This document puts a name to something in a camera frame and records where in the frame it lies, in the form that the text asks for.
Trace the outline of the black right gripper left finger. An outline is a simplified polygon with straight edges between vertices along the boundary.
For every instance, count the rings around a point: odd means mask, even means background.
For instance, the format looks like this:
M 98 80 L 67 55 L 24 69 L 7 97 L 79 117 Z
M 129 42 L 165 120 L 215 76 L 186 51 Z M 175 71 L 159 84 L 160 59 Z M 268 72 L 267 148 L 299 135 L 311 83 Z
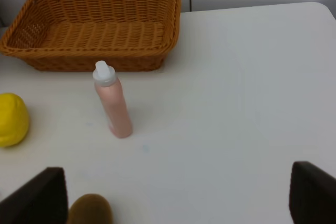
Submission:
M 64 169 L 48 167 L 1 201 L 1 223 L 66 223 Z

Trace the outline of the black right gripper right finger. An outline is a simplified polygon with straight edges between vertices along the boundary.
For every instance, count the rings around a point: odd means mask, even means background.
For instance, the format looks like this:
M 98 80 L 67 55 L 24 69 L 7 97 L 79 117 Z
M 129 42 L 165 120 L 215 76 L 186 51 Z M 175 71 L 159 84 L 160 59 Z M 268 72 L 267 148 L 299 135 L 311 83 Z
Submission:
M 335 223 L 335 178 L 310 162 L 294 162 L 289 210 L 295 224 Z

